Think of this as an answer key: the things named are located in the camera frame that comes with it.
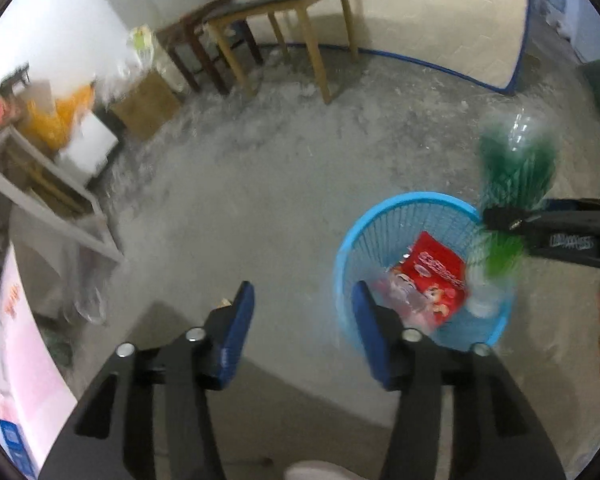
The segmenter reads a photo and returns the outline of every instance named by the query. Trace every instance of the cardboard box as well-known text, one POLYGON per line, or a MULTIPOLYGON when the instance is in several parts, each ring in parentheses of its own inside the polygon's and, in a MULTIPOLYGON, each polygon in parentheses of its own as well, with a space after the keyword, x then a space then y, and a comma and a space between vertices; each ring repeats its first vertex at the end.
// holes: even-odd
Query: cardboard box
POLYGON ((155 70, 151 70, 122 100, 110 106, 131 134, 151 138, 180 108, 180 101, 155 70))

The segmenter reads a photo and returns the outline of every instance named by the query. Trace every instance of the red snack bag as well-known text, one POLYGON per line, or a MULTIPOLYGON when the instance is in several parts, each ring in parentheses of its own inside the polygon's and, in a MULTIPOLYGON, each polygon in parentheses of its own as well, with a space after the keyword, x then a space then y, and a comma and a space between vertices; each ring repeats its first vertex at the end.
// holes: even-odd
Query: red snack bag
POLYGON ((420 233, 409 257, 391 272, 413 283, 426 297, 436 327, 464 303, 464 261, 426 231, 420 233))

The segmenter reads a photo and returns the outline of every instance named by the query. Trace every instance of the chair leg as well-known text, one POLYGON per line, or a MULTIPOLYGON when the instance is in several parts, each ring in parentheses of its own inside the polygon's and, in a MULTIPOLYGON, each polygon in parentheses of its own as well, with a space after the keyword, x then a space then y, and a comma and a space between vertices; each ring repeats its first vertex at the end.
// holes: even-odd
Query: chair leg
POLYGON ((193 74, 189 71, 189 69, 182 62, 182 60, 180 59, 180 56, 176 52, 176 49, 175 48, 167 49, 167 54, 169 54, 169 57, 173 61, 173 64, 176 66, 176 68, 178 70, 180 70, 180 73, 182 74, 184 79, 186 79, 187 83, 189 83, 189 86, 191 87, 191 89, 196 92, 200 92, 200 85, 198 84, 196 79, 193 77, 193 74))
POLYGON ((356 42, 356 33, 353 25, 353 14, 351 13, 351 5, 349 0, 340 0, 342 3, 342 13, 344 15, 344 23, 347 27, 347 36, 349 38, 349 50, 353 61, 358 60, 358 43, 356 42))
POLYGON ((320 55, 320 48, 318 47, 318 38, 315 35, 314 27, 309 19, 309 14, 306 12, 306 7, 296 7, 296 12, 298 13, 298 21, 300 21, 300 26, 302 27, 306 48, 309 51, 311 64, 314 66, 315 81, 320 88, 322 100, 325 104, 329 104, 331 102, 331 93, 327 86, 327 73, 324 71, 322 56, 320 55))
POLYGON ((198 58, 200 65, 202 65, 202 68, 211 78, 211 81, 213 81, 214 85, 218 89, 218 92, 220 92, 222 95, 228 95, 229 89, 226 87, 226 84, 222 79, 222 76, 218 72, 218 69, 214 65, 214 62, 211 61, 211 58, 206 52, 205 47, 203 47, 202 43, 200 43, 200 40, 196 35, 196 31, 192 30, 192 28, 187 27, 185 33, 187 35, 187 43, 189 43, 189 46, 198 58))
POLYGON ((253 88, 251 88, 249 79, 243 72, 240 63, 234 56, 234 53, 231 50, 231 46, 226 40, 224 34, 222 33, 222 30, 220 30, 220 28, 215 23, 209 22, 206 24, 206 26, 213 35, 214 39, 216 40, 218 47, 224 54, 224 58, 227 60, 227 63, 229 63, 231 70, 234 72, 235 78, 238 80, 238 83, 240 83, 240 85, 244 89, 245 94, 247 94, 249 97, 253 97, 255 95, 255 92, 253 91, 253 88))
POLYGON ((263 65, 264 59, 262 59, 262 54, 260 53, 260 49, 258 48, 256 39, 253 37, 253 34, 251 33, 249 24, 245 20, 241 20, 240 22, 237 23, 237 25, 240 28, 242 37, 244 38, 244 41, 247 42, 247 46, 249 47, 249 51, 251 52, 253 59, 256 61, 257 64, 263 65))
POLYGON ((282 57, 287 62, 291 62, 291 56, 289 55, 289 50, 286 47, 285 37, 282 35, 282 31, 280 31, 280 26, 278 25, 278 20, 276 19, 276 15, 273 12, 267 14, 269 18, 269 23, 271 24, 271 28, 273 29, 273 34, 276 36, 276 41, 280 46, 280 50, 282 50, 282 57))
POLYGON ((231 70, 231 67, 229 66, 229 62, 226 60, 226 58, 224 57, 224 53, 222 52, 222 50, 220 50, 219 48, 218 50, 218 57, 220 59, 222 59, 222 62, 226 65, 226 67, 231 70))

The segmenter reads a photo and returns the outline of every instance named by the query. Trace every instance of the blue label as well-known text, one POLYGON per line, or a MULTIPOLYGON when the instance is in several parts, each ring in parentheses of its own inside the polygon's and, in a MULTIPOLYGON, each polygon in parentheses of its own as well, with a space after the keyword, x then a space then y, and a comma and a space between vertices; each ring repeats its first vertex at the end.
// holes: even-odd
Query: blue label
POLYGON ((23 475, 35 478, 36 475, 33 472, 31 460, 24 447, 24 441, 20 436, 18 426, 8 420, 0 420, 0 429, 2 430, 2 436, 4 437, 7 449, 9 450, 9 456, 15 466, 23 475))

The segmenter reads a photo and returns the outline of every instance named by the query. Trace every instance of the wooden chair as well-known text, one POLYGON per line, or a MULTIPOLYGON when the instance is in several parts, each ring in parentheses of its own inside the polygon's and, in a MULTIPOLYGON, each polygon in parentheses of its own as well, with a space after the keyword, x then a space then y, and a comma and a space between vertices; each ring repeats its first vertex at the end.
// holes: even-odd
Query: wooden chair
MULTIPOLYGON (((285 39, 280 31, 280 26, 276 20, 275 13, 286 10, 295 10, 298 14, 298 20, 309 52, 309 58, 314 66, 315 80, 322 93, 322 98, 325 104, 328 104, 331 101, 331 94, 327 86, 327 76, 324 71, 320 49, 318 48, 318 38, 315 35, 314 28, 312 27, 309 15, 307 14, 307 8, 319 1, 320 0, 232 0, 208 13, 205 18, 206 26, 218 42, 219 49, 224 54, 227 63, 233 70, 236 79, 240 82, 247 95, 254 95, 253 88, 251 88, 247 76, 244 74, 240 64, 231 52, 229 43, 224 36, 224 29, 229 24, 238 20, 244 20, 249 16, 266 14, 271 23, 271 27, 273 28, 273 33, 280 44, 283 56, 285 59, 288 59, 289 54, 286 49, 285 39)), ((349 37, 349 48, 355 60, 358 58, 358 46, 354 37, 353 17, 351 15, 349 0, 340 1, 342 2, 342 12, 344 14, 347 35, 349 37)))
MULTIPOLYGON (((187 83, 189 83, 189 86, 191 86, 191 88, 196 92, 200 91, 200 86, 196 82, 194 75, 189 71, 178 55, 176 47, 180 44, 188 44, 192 49, 193 54, 195 54, 196 58, 198 58, 202 69, 207 73, 211 81, 218 89, 218 92, 220 92, 222 95, 227 95, 229 93, 229 89, 227 88, 222 76, 215 66, 215 62, 218 60, 218 58, 211 59, 209 57, 209 54, 206 52, 204 46, 200 42, 200 36, 204 34, 202 23, 206 14, 214 9, 217 9, 218 7, 224 6, 224 4, 227 4, 231 1, 232 0, 211 0, 181 17, 176 23, 162 28, 155 33, 158 43, 160 43, 167 54, 169 54, 169 57, 173 61, 174 65, 178 70, 180 70, 184 76, 184 79, 186 79, 187 83)), ((260 49, 256 44, 256 40, 253 38, 253 34, 251 33, 251 29, 249 28, 249 25, 247 25, 247 22, 244 20, 236 20, 236 28, 240 32, 243 40, 232 44, 230 48, 235 48, 243 42, 246 42, 253 59, 256 60, 257 64, 261 65, 263 63, 262 55, 260 54, 260 49)))

